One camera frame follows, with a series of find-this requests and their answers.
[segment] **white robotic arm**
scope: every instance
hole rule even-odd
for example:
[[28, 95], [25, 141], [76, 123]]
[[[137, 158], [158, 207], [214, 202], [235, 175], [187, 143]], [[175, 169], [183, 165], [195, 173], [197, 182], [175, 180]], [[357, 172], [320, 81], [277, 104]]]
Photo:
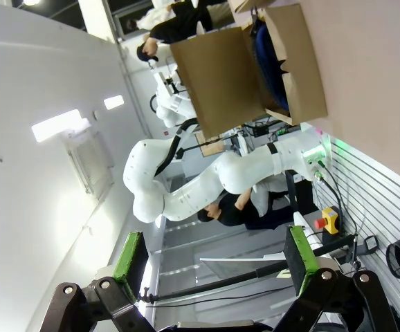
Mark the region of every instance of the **white robotic arm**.
[[196, 117], [194, 107], [188, 93], [174, 93], [168, 86], [162, 73], [154, 74], [157, 82], [156, 101], [157, 117], [163, 120], [167, 128]]
[[[181, 140], [188, 134], [180, 130], [176, 137]], [[330, 150], [322, 142], [321, 135], [310, 129], [243, 157], [225, 152], [195, 179], [169, 193], [154, 175], [172, 154], [173, 140], [143, 140], [132, 149], [123, 180], [135, 196], [134, 215], [138, 219], [151, 223], [162, 214], [171, 221], [181, 221], [212, 203], [223, 189], [241, 194], [262, 179], [288, 169], [311, 181], [319, 167], [317, 161], [326, 164], [329, 158]]]

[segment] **man in black shirt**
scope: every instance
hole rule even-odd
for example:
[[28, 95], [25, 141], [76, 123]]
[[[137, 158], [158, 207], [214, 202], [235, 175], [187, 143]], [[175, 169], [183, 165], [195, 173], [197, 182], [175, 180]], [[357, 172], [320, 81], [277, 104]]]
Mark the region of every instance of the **man in black shirt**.
[[227, 2], [181, 12], [173, 19], [152, 28], [145, 42], [137, 48], [138, 58], [142, 61], [158, 61], [158, 42], [173, 44], [196, 35], [197, 22], [201, 23], [205, 31], [210, 31], [227, 26], [234, 19]]
[[197, 213], [200, 221], [218, 220], [225, 226], [245, 225], [248, 230], [274, 230], [279, 225], [293, 221], [293, 210], [286, 206], [259, 216], [251, 202], [252, 188], [241, 195], [227, 194], [220, 202], [211, 203]]

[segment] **slatted wall panel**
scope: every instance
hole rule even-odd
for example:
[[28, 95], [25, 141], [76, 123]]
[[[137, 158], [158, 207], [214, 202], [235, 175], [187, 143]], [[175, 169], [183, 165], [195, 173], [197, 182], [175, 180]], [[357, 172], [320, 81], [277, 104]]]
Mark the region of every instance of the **slatted wall panel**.
[[[358, 224], [360, 238], [375, 234], [379, 239], [379, 250], [362, 260], [380, 277], [400, 313], [400, 279], [391, 275], [385, 258], [386, 247], [400, 239], [400, 176], [344, 142], [332, 139], [331, 148], [329, 169], [338, 181], [350, 216]], [[322, 183], [314, 185], [314, 202], [320, 208], [336, 206], [336, 199]], [[346, 226], [354, 231], [348, 216]]]

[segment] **green mount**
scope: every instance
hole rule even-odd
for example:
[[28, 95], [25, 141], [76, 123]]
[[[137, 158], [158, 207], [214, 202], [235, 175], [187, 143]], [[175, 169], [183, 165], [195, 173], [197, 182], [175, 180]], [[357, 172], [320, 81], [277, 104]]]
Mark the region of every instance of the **green mount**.
[[310, 278], [320, 268], [301, 226], [291, 226], [287, 232], [284, 255], [297, 294], [301, 294]]
[[138, 299], [148, 257], [143, 233], [129, 233], [112, 277], [124, 286], [132, 303]]

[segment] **cardboard box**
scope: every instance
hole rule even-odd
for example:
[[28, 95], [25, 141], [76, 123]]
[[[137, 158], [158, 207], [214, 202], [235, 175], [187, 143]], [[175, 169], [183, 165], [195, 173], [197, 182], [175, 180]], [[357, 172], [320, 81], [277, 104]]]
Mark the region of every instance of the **cardboard box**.
[[300, 5], [261, 10], [282, 69], [289, 110], [278, 108], [253, 57], [251, 26], [171, 45], [206, 138], [265, 112], [297, 125], [327, 115], [316, 56]]

